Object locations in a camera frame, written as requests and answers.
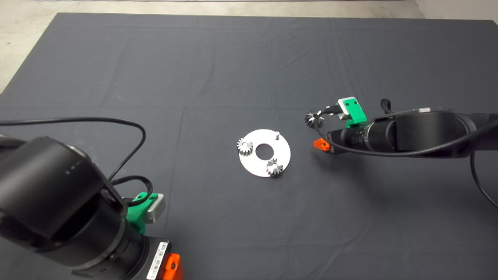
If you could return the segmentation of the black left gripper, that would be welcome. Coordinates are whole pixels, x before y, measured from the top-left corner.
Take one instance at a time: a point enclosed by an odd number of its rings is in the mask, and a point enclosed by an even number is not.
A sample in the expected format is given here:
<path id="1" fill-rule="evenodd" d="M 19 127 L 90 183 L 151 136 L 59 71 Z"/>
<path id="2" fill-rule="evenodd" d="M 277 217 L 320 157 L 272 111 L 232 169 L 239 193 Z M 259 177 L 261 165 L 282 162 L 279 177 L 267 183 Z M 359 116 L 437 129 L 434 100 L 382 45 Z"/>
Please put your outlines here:
<path id="1" fill-rule="evenodd" d="M 146 250 L 137 267 L 135 280 L 183 280 L 181 255 L 171 253 L 165 238 L 146 238 Z"/>

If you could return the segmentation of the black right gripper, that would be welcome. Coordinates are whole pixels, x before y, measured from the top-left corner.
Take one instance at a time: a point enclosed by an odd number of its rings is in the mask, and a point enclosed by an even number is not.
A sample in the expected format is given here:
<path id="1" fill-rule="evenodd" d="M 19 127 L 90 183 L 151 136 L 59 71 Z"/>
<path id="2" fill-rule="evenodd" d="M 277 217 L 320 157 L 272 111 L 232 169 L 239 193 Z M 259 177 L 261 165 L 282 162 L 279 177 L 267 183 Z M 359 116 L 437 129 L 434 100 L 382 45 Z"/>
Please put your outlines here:
<path id="1" fill-rule="evenodd" d="M 336 129 L 336 130 L 328 131 L 326 133 L 326 139 L 328 142 L 333 142 L 336 145 L 349 148 L 347 141 L 345 140 L 346 132 L 347 132 L 347 129 Z M 345 153 L 347 153 L 346 150 L 340 149 L 334 145 L 331 145 L 327 141 L 324 140 L 323 138 L 319 138 L 319 139 L 313 141 L 313 147 L 315 147 L 315 149 L 318 149 L 320 151 L 328 152 L 329 154 L 345 154 Z"/>

